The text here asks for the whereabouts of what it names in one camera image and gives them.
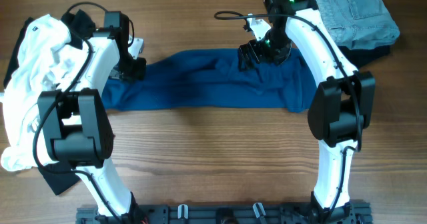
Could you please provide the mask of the blue polo shirt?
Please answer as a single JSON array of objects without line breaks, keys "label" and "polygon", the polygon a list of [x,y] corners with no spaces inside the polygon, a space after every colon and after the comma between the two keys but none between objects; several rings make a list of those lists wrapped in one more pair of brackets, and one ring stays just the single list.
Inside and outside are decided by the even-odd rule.
[{"label": "blue polo shirt", "polygon": [[190,50],[148,65],[144,80],[107,81],[107,109],[146,111],[177,107],[308,109],[316,92],[310,69],[297,49],[281,65],[238,69],[235,49]]}]

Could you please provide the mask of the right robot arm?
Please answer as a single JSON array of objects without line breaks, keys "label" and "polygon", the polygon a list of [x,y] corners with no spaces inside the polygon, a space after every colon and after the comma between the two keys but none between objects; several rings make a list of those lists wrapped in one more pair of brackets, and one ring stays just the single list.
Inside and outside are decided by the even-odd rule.
[{"label": "right robot arm", "polygon": [[240,71],[261,63],[282,64],[296,45],[316,82],[308,125],[318,140],[318,179],[310,202],[294,205],[287,223],[371,223],[367,202],[348,193],[352,157],[370,124],[375,79],[351,64],[329,36],[315,0],[263,0],[266,12],[246,15],[254,38],[238,49]]}]

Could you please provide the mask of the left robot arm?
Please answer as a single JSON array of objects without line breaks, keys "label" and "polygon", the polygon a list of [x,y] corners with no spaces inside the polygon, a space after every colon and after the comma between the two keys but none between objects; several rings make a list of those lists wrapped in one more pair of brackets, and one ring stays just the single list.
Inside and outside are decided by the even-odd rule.
[{"label": "left robot arm", "polygon": [[134,27],[121,11],[106,11],[103,26],[89,34],[71,32],[88,47],[88,56],[65,90],[44,91],[37,105],[42,135],[49,158],[69,165],[54,171],[37,161],[37,167],[53,175],[76,175],[97,203],[91,211],[93,223],[148,223],[133,193],[120,179],[111,159],[113,131],[101,102],[110,73],[120,79],[139,81],[145,76],[146,60],[131,54],[136,43]]}]

